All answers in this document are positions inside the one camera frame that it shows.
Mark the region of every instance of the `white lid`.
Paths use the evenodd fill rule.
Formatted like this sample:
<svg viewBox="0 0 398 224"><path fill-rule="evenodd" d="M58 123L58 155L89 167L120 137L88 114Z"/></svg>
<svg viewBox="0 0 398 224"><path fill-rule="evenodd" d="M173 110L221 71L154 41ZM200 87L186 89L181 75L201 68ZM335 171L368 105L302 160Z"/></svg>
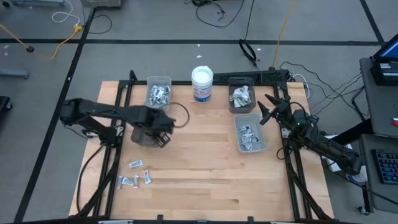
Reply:
<svg viewBox="0 0 398 224"><path fill-rule="evenodd" d="M192 71L192 82L196 85L209 85L213 82L213 71L207 66L197 66Z"/></svg>

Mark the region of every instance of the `yellow cable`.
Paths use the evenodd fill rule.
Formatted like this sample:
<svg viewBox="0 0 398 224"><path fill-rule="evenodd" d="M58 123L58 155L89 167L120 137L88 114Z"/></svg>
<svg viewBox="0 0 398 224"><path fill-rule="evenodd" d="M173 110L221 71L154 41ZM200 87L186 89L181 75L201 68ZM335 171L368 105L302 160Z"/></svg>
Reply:
<svg viewBox="0 0 398 224"><path fill-rule="evenodd" d="M61 47L62 44L68 42L70 39L72 39L79 31L81 31L83 28L81 26L75 26L75 31L73 32L73 34L66 40L64 40L63 42L61 42L60 44L58 44L57 48L55 49L54 54L52 55L52 57L50 58L50 60L54 59L57 56L58 53L58 49Z"/></svg>
<svg viewBox="0 0 398 224"><path fill-rule="evenodd" d="M20 44L22 44L26 49L29 49L30 46L26 45L25 43L23 43L20 39L18 39L18 37L16 37L11 31L9 31L6 27L4 27L2 24L0 24L0 28L4 29L9 35L11 35L14 39L16 39ZM70 39L72 39L79 31L83 30L83 27L81 26L74 26L74 32L73 34L66 40L64 40L63 42L61 42L60 44L58 44L57 48L55 49L54 54L52 55L52 57L47 58L46 56L43 56L40 53L36 53L34 52L37 56L39 56L42 59L49 59L52 60L54 59L57 54L58 54L58 49L61 47L62 44L68 42Z"/></svg>
<svg viewBox="0 0 398 224"><path fill-rule="evenodd" d="M280 39L282 38L282 34L284 33L287 21L289 20L289 17L292 14L294 2L295 2L295 0L292 0L292 4L290 5L289 13L287 14L287 17L285 19L284 25L282 26L282 30L280 31L280 34L279 34L278 43L276 43L275 56L274 56L274 61L272 63L273 67L275 67L276 57L278 55L279 42L280 42Z"/></svg>
<svg viewBox="0 0 398 224"><path fill-rule="evenodd" d="M0 24L0 27L2 29L4 29L9 35L11 35L11 37L13 37L14 39L16 39L20 44L22 44L23 46L25 46L27 49L29 48L28 45L26 45L25 43L23 43L20 39L18 39L18 37L16 37L11 31L9 31L5 26L3 26L2 24Z"/></svg>

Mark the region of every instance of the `white cable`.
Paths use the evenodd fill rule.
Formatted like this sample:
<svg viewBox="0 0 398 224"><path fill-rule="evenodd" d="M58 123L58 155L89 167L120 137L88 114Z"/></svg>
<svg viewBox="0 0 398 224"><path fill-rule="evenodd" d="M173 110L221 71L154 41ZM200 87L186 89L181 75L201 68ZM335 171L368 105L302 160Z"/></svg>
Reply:
<svg viewBox="0 0 398 224"><path fill-rule="evenodd" d="M65 22L65 20L68 19L68 17L72 16L72 17L78 19L78 21L77 21L77 23L76 23L76 26L78 26L78 25L80 24L80 18L77 17L77 16L75 16L75 15L72 15L73 6L72 6L72 4L71 4L68 0L65 0L65 1L66 1L67 3L69 3L69 5L70 5L70 12L69 12L69 13L67 13L67 12L56 12L56 13L52 14L51 19L52 19L54 22L56 22L56 23L61 23L61 22ZM64 19L60 20L60 21L56 21L56 20L54 19L54 16L57 15L57 14L64 14L64 15L67 15L67 16L66 16Z"/></svg>
<svg viewBox="0 0 398 224"><path fill-rule="evenodd" d="M305 79L304 76L301 75L301 74L295 74L295 75L293 76L293 78L296 77L296 76L300 76L300 77L303 78L304 83L305 83L305 85L307 86L307 91L308 91L307 99L310 98L310 95L311 95L311 93L310 93L310 87L308 86L308 83L307 83L306 79Z"/></svg>

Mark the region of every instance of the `black desk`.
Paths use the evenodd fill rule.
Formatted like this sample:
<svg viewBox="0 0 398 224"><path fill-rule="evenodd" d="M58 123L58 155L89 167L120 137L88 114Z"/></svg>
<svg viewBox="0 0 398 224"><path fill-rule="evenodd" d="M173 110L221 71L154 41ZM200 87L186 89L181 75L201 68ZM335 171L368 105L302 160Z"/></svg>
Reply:
<svg viewBox="0 0 398 224"><path fill-rule="evenodd" d="M363 162L366 164L366 172L368 174L367 185L369 188L391 200L398 201L398 185L381 184L377 175L376 166L373 161L371 149L387 149L398 151L398 139L387 138L381 136L373 136L363 134L359 139L359 147L363 155ZM398 213L398 206L384 199L369 194L370 204L378 210Z"/></svg>
<svg viewBox="0 0 398 224"><path fill-rule="evenodd" d="M334 137L333 140L346 145L353 142L361 134L378 134L398 138L398 127L392 125L392 118L398 118L398 86L378 86L374 82L369 58L359 60L363 77L366 99L369 106L370 119L359 123L351 129Z"/></svg>

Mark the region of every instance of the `chair wheel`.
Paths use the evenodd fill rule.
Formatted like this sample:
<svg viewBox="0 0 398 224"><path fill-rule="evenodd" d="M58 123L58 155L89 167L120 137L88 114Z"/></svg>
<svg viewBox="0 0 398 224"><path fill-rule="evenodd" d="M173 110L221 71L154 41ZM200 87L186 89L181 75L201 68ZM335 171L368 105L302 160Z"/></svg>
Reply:
<svg viewBox="0 0 398 224"><path fill-rule="evenodd" d="M10 7L10 4L9 4L8 2L6 2L6 1L3 1L3 2L2 2L2 5L3 5L4 7L6 7L6 8L9 8L9 7Z"/></svg>
<svg viewBox="0 0 398 224"><path fill-rule="evenodd" d="M358 207L358 211L362 214L362 215L369 215L369 212L367 212L365 210L365 207Z"/></svg>

